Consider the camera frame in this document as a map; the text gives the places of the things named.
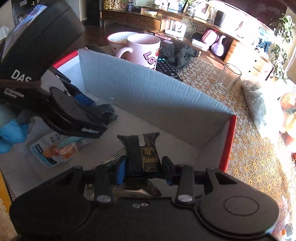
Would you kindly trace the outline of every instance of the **black speaker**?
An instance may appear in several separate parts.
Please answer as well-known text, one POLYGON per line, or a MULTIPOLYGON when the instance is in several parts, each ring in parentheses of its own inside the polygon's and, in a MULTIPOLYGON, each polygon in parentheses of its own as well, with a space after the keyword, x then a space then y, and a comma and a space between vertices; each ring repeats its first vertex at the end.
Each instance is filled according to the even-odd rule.
POLYGON ((222 26, 222 23, 223 23, 223 21, 225 19, 225 15, 226 15, 226 13, 221 12, 220 10, 218 10, 217 13, 216 13, 214 24, 216 26, 218 26, 218 27, 221 27, 222 26))

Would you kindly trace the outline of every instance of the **pink mug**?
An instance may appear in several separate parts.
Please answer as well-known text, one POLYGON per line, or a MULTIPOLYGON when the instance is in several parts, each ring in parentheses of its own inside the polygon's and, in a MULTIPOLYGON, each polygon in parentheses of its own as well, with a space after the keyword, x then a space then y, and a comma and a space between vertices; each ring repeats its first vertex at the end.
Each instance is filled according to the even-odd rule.
POLYGON ((120 58, 125 52, 126 60, 155 69, 160 39, 151 34, 133 34, 127 37, 127 46, 118 51, 115 57, 120 58))

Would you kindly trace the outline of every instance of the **metal screw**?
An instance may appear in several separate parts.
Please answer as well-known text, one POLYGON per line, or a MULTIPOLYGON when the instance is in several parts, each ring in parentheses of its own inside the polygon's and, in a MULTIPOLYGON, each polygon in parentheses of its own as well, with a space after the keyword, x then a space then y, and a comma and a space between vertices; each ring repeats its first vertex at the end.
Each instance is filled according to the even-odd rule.
POLYGON ((181 202, 191 202, 193 200, 193 198, 190 195, 182 194, 182 195, 178 196, 178 200, 181 202))
POLYGON ((141 206, 147 207, 147 206, 149 206, 149 203, 147 203, 147 202, 141 202, 141 206))
POLYGON ((137 203, 134 203, 134 204, 133 204, 133 207, 134 207, 134 208, 140 208, 141 205, 140 205, 140 204, 137 204, 137 203))
POLYGON ((99 202, 107 203, 107 202, 110 202, 112 199, 108 195, 100 195, 100 196, 97 196, 96 200, 99 202))

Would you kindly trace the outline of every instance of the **remote control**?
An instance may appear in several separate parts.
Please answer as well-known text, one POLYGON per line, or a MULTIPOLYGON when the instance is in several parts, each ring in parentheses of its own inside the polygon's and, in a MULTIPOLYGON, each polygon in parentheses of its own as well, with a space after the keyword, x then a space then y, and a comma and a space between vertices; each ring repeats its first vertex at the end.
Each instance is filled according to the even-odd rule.
POLYGON ((160 54, 158 55, 156 70, 163 74, 171 76, 176 80, 183 82, 183 80, 178 75, 177 71, 172 68, 171 63, 167 61, 165 57, 160 54))

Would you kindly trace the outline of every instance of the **jar of nuts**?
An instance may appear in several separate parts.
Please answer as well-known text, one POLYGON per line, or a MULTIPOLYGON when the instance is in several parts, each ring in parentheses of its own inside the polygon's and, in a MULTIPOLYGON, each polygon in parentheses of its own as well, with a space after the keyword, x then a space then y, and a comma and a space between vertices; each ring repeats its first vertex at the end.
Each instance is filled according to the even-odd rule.
POLYGON ((103 8, 104 10, 114 9, 115 0, 104 0, 103 8))

